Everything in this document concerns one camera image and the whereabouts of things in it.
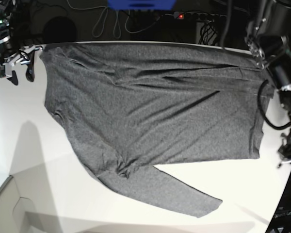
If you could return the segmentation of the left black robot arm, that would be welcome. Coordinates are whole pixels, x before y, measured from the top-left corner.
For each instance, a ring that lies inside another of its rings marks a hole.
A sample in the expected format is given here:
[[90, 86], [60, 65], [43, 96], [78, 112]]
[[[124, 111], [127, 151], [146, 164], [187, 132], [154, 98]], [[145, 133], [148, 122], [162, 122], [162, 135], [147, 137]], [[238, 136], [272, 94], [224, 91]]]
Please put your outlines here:
[[[245, 9], [226, 1], [226, 24], [220, 40], [224, 48], [225, 37], [229, 29], [232, 12], [244, 11], [248, 15], [246, 36], [244, 41], [252, 54], [256, 65], [270, 75], [259, 87], [257, 105], [265, 123], [277, 131], [289, 129], [288, 134], [281, 134], [282, 144], [278, 149], [281, 167], [291, 164], [291, 49], [289, 34], [291, 33], [291, 0], [243, 0], [248, 4]], [[281, 107], [287, 112], [289, 122], [283, 126], [274, 125], [266, 116], [261, 94], [267, 84], [275, 88]]]

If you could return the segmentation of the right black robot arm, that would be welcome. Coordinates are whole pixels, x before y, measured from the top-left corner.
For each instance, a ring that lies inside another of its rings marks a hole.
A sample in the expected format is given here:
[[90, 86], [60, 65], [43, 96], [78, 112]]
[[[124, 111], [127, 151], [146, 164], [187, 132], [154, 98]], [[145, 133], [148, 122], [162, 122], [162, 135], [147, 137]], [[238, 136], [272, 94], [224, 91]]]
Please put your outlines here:
[[0, 0], [0, 79], [7, 79], [18, 85], [16, 64], [26, 65], [26, 79], [34, 82], [35, 52], [42, 50], [41, 45], [21, 47], [14, 39], [14, 28], [11, 21], [21, 6], [20, 0]]

